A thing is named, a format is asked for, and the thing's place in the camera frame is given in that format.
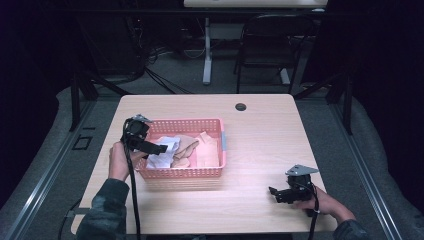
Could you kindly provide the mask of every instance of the fabric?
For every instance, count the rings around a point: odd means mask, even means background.
[[[76,239],[125,239],[128,185],[107,179],[91,202],[91,209],[81,221]]]
[[[178,149],[180,138],[177,137],[161,137],[156,144],[166,145],[166,152],[159,155],[149,155],[147,158],[147,168],[170,168],[174,161],[175,151]]]
[[[172,168],[188,168],[190,167],[189,157],[194,149],[199,145],[199,140],[186,135],[176,135],[180,139],[180,144],[175,151],[174,161],[171,164]]]
[[[336,240],[369,240],[367,232],[355,220],[347,220],[342,222],[333,233]]]
[[[197,167],[219,167],[218,142],[206,132],[202,132],[196,139]]]

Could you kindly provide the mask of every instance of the desk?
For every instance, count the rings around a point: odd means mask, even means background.
[[[188,8],[325,8],[327,0],[184,0]],[[211,82],[212,57],[210,51],[210,23],[205,21],[205,67],[203,84]]]
[[[244,103],[247,109],[236,110],[237,103]],[[137,113],[152,120],[219,117],[224,123],[227,148],[227,164],[220,178],[146,181],[136,174],[143,234],[309,231],[311,218],[289,204],[276,203],[268,191],[268,186],[287,189],[284,173],[295,164],[317,168],[295,102],[286,94],[123,97],[80,208],[91,206],[107,178],[109,149],[121,137],[125,119]],[[311,176],[324,188],[319,173]],[[131,194],[126,206],[127,232],[134,234]],[[82,217],[75,217],[73,233]],[[316,231],[333,231],[336,226],[332,217],[319,216]]]

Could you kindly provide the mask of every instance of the hand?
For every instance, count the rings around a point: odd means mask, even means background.
[[[147,153],[144,152],[131,152],[130,157],[133,163],[133,166],[137,164],[138,161]],[[125,156],[124,145],[122,142],[116,142],[113,144],[113,147],[110,149],[109,155],[109,178],[118,179],[125,181],[130,174],[128,170],[127,158]]]
[[[339,201],[325,193],[319,187],[316,187],[317,196],[319,201],[319,211],[322,214],[330,214],[333,216],[337,223],[340,224],[346,220],[354,219],[355,215],[347,209]],[[309,201],[296,202],[294,206],[298,209],[314,209],[315,207],[315,197],[312,197]]]

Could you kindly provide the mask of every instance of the plastic basket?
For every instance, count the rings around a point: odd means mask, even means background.
[[[217,140],[219,167],[188,167],[188,168],[146,168],[147,161],[142,160],[136,166],[136,171],[144,179],[152,178],[202,178],[219,177],[226,161],[224,124],[221,119],[182,119],[182,120],[154,120],[150,126],[147,141],[155,142],[163,136],[177,134],[197,137],[206,132]]]

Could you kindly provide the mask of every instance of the camouflage sleeve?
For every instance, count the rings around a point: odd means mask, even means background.
[[[369,240],[368,233],[355,220],[347,220],[342,222],[334,231],[333,238],[335,240]]]
[[[107,179],[81,221],[77,239],[125,239],[128,191],[125,182]]]

